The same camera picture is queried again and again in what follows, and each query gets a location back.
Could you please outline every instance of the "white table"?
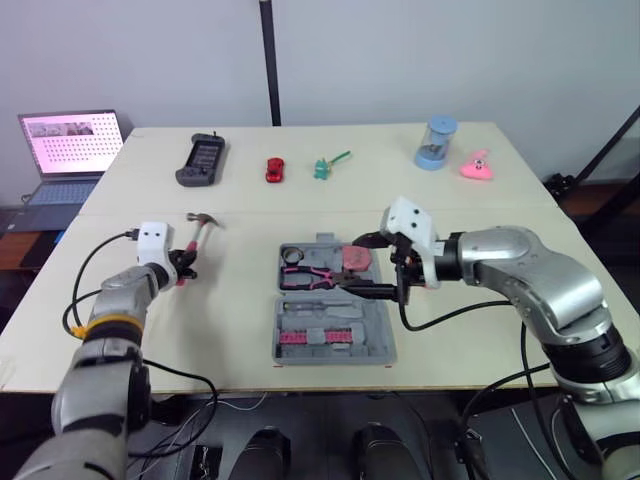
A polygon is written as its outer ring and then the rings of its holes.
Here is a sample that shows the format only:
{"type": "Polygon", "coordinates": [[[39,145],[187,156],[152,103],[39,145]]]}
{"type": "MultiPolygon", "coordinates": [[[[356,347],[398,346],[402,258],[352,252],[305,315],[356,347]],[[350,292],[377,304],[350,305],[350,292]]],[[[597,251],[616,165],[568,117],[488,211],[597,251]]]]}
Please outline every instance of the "white table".
{"type": "Polygon", "coordinates": [[[116,212],[382,212],[399,194],[426,209],[555,207],[522,157],[489,122],[460,124],[445,168],[413,163],[425,124],[333,127],[219,128],[228,143],[219,183],[185,188],[174,172],[191,150],[191,135],[210,128],[137,128],[82,209],[116,212]],[[495,173],[479,182],[457,173],[468,155],[489,148],[495,173]],[[351,150],[327,181],[313,178],[315,161],[351,150]],[[269,157],[285,159],[285,181],[267,184],[269,157]]]}
{"type": "MultiPolygon", "coordinates": [[[[388,303],[398,361],[385,366],[282,367],[271,358],[278,247],[313,241],[317,231],[333,231],[343,240],[377,229],[381,211],[319,213],[225,213],[211,209],[224,223],[214,230],[195,268],[198,280],[161,294],[153,303],[143,351],[150,359],[206,375],[221,390],[455,389],[486,385],[521,370],[520,321],[511,307],[468,313],[421,333],[405,331],[395,304],[388,303]]],[[[638,316],[610,275],[555,207],[431,210],[440,235],[497,224],[519,224],[537,232],[554,250],[583,262],[603,284],[614,322],[627,346],[640,347],[638,316]]],[[[78,341],[60,325],[73,279],[86,254],[107,236],[159,220],[176,228],[175,246],[186,245],[193,225],[182,212],[153,215],[82,215],[36,278],[0,337],[0,385],[6,391],[54,391],[69,366],[78,341]]],[[[388,252],[379,254],[383,277],[392,281],[388,252]]],[[[135,263],[135,245],[122,240],[96,255],[81,291],[135,263]]],[[[497,294],[461,283],[438,291],[414,288],[409,320],[422,323],[463,305],[495,300],[497,294]]],[[[87,318],[91,301],[80,308],[87,318]]],[[[546,361],[530,339],[530,363],[546,361]]],[[[536,376],[552,384],[549,373],[536,376]]],[[[204,387],[188,379],[152,371],[156,392],[192,392],[204,387]]],[[[512,385],[523,385],[522,381],[512,385]]]]}

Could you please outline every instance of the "yellow ring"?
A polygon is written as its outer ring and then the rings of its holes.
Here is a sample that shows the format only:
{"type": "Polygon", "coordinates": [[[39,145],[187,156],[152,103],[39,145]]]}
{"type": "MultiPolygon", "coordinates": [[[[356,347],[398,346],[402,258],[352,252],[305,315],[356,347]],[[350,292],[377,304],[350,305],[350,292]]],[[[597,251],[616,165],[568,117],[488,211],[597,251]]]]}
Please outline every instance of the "yellow ring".
{"type": "Polygon", "coordinates": [[[123,314],[116,313],[116,314],[112,314],[112,315],[105,315],[104,317],[97,318],[96,320],[93,320],[92,322],[90,322],[89,325],[87,325],[87,330],[85,332],[85,336],[89,334],[89,332],[91,331],[92,328],[97,327],[98,325],[102,325],[103,323],[107,323],[107,322],[125,322],[125,323],[130,323],[134,327],[138,327],[138,330],[140,330],[140,333],[142,333],[143,330],[144,330],[144,327],[142,326],[142,323],[136,317],[132,317],[130,315],[123,315],[123,314]]]}

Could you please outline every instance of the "gray tool case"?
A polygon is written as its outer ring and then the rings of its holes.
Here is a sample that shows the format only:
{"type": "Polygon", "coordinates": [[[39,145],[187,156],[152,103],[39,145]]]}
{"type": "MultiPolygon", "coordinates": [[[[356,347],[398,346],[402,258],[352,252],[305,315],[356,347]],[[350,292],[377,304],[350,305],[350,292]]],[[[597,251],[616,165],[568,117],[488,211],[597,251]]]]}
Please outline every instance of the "gray tool case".
{"type": "MultiPolygon", "coordinates": [[[[342,247],[332,233],[318,233],[316,243],[287,243],[278,252],[278,287],[283,281],[282,254],[288,247],[300,249],[297,266],[330,268],[341,272],[342,247]]],[[[375,255],[364,272],[356,275],[380,282],[375,255]]],[[[319,281],[308,273],[287,274],[287,283],[319,281]]],[[[272,355],[281,365],[388,365],[396,349],[387,308],[382,300],[367,300],[342,290],[283,290],[276,301],[272,355]]]]}

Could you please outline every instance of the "laptop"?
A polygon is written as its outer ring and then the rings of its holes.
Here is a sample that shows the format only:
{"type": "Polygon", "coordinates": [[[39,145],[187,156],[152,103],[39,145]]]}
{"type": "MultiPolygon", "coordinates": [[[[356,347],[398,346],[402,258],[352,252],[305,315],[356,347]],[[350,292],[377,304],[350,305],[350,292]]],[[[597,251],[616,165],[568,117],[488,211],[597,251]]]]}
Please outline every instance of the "laptop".
{"type": "Polygon", "coordinates": [[[42,183],[9,232],[64,230],[122,147],[114,110],[18,115],[42,183]]]}

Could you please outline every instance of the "laptop keyboard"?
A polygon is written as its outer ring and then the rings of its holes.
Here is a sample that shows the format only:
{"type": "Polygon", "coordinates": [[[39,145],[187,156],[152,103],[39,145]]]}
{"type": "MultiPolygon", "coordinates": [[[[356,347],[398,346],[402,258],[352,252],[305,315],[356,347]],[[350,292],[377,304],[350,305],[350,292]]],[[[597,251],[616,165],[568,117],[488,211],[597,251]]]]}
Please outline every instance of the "laptop keyboard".
{"type": "Polygon", "coordinates": [[[95,183],[59,183],[42,185],[29,205],[68,205],[84,203],[95,187],[95,183]]]}

